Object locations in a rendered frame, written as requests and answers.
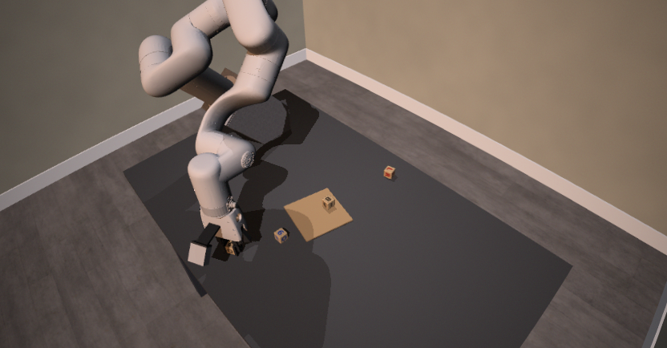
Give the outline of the orange flat mat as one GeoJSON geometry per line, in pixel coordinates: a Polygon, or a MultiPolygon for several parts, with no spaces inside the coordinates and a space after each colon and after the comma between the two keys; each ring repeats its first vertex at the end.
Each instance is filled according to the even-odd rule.
{"type": "Polygon", "coordinates": [[[284,208],[306,242],[353,220],[328,188],[284,208]],[[334,206],[329,210],[322,205],[322,199],[328,195],[334,198],[334,206]]]}

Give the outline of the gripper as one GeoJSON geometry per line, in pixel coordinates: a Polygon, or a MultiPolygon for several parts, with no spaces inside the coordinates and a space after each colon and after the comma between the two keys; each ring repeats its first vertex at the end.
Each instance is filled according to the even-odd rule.
{"type": "Polygon", "coordinates": [[[208,223],[220,225],[220,229],[215,235],[215,238],[220,243],[224,253],[227,253],[225,246],[229,240],[232,241],[232,249],[235,255],[238,256],[243,249],[242,243],[250,242],[252,239],[247,233],[249,227],[239,205],[237,205],[236,208],[231,208],[231,211],[223,216],[217,217],[205,215],[200,208],[200,215],[204,228],[206,228],[208,223]],[[208,217],[211,217],[212,219],[208,217]],[[245,229],[243,227],[245,227],[245,229]]]}

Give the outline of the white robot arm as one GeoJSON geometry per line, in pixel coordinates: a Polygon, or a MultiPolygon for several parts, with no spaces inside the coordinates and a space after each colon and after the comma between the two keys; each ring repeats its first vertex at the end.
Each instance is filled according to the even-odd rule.
{"type": "Polygon", "coordinates": [[[152,35],[139,47],[141,83],[147,94],[164,97],[180,89],[210,103],[196,137],[197,156],[188,164],[207,216],[223,216],[237,207],[228,182],[256,159],[253,144],[222,129],[232,113],[266,102],[272,94],[289,49],[287,36],[275,23],[277,16],[273,0],[207,0],[173,25],[171,40],[152,35]],[[229,26],[248,50],[237,78],[209,68],[210,39],[229,26]]]}

